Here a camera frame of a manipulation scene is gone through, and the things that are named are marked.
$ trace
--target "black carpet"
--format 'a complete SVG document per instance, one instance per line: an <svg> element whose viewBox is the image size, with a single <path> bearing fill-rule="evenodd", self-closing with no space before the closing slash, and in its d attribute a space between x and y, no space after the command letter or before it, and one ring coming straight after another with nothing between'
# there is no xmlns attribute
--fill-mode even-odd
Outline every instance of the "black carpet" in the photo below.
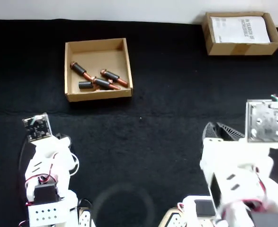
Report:
<svg viewBox="0 0 278 227"><path fill-rule="evenodd" d="M70 104L64 42L126 37L132 99ZM201 26L98 21L0 21L0 226L26 218L16 190L22 118L47 112L72 138L81 166L70 188L94 201L117 183L144 188L157 226L188 194L207 194L199 169L208 121L244 131L245 102L278 94L278 51L269 57L209 57ZM278 153L273 177L278 181ZM134 194L118 194L98 227L142 226Z"/></svg>

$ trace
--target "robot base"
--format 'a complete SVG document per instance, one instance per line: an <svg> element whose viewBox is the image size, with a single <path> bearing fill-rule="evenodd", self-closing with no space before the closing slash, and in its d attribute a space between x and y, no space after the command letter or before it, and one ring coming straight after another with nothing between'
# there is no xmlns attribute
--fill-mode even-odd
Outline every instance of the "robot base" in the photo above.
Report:
<svg viewBox="0 0 278 227"><path fill-rule="evenodd" d="M169 209L164 215L159 227L185 227L183 213L178 208ZM199 219L201 227L214 227L210 219Z"/></svg>

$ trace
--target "cardboard box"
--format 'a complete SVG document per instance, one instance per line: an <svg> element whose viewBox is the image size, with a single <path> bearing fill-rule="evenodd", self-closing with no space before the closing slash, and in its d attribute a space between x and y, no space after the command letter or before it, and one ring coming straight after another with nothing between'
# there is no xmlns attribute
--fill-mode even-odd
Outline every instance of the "cardboard box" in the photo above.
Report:
<svg viewBox="0 0 278 227"><path fill-rule="evenodd" d="M117 74L128 82L128 88L121 90L79 89L79 82L86 81L70 68L72 61L77 62L92 77L104 79L100 75L102 69ZM133 93L133 81L130 71L128 50L125 38L90 40L65 43L65 94L69 102L94 99L130 97Z"/></svg>
<svg viewBox="0 0 278 227"><path fill-rule="evenodd" d="M213 25L210 17L263 17L269 35L269 44L235 44L216 43ZM239 12L239 13L206 13L202 22L206 49L208 55L272 55L278 49L278 31L269 13L264 12Z"/></svg>

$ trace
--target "red wire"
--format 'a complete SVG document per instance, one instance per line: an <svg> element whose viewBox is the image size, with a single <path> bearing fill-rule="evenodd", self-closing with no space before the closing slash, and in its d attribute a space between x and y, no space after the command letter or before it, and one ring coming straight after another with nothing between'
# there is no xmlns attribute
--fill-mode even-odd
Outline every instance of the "red wire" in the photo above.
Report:
<svg viewBox="0 0 278 227"><path fill-rule="evenodd" d="M25 221L21 221L18 225L18 227L21 227L24 223L28 222L28 220L25 220Z"/></svg>
<svg viewBox="0 0 278 227"><path fill-rule="evenodd" d="M45 180L41 180L43 183L48 182L48 181L49 181L49 178L52 178L53 181L57 182L56 179L55 179L53 176L51 176L51 170L52 170L52 168L53 168L53 165L54 165L53 163L50 165L49 173L48 173L48 174L37 174L37 175L31 176L30 178L28 178L28 179L25 181L25 183L26 183L27 181L29 181L30 179L32 179L32 178L41 177L41 176L43 176L43 175L47 175L47 177L45 178Z"/></svg>
<svg viewBox="0 0 278 227"><path fill-rule="evenodd" d="M47 178L46 178L44 181L42 181L42 182L46 183L46 182L49 181L49 178L52 177L52 176L50 175L50 173L51 173L51 171L52 171L53 166L54 166L54 164L52 163L52 164L50 165L49 173L48 173Z"/></svg>
<svg viewBox="0 0 278 227"><path fill-rule="evenodd" d="M259 206L258 208L256 208L255 211L259 211L259 212L260 212L260 211L264 210L263 203L262 203L262 201L260 201L260 200L251 199L251 200L239 200L239 202L240 202L240 201L243 202L243 203L248 203L248 202L259 202L259 203L260 203L260 206ZM221 215L222 219L225 218L226 210L227 210L227 208L225 208L225 209L223 210L223 212L222 212L222 215Z"/></svg>

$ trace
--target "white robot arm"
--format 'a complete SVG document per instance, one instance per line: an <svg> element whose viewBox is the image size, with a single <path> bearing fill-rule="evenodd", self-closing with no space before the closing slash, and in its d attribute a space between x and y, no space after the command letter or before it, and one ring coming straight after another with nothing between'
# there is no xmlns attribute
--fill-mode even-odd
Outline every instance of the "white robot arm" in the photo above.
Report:
<svg viewBox="0 0 278 227"><path fill-rule="evenodd" d="M273 168L269 152L278 152L278 97L274 98L248 100L245 135L222 124L227 136L218 136L215 124L204 131L200 167L211 195L208 201L213 201L209 207L214 207L215 215L210 219L216 227L278 227L278 184L269 177ZM183 200L187 226L200 227L197 220L205 218L192 202L198 205L198 198Z"/></svg>
<svg viewBox="0 0 278 227"><path fill-rule="evenodd" d="M89 226L91 219L79 222L78 198L69 190L70 176L79 169L79 160L69 149L70 138L52 135L47 114L24 119L23 123L28 141L36 146L25 172L29 226ZM89 211L83 213L86 217L90 215Z"/></svg>

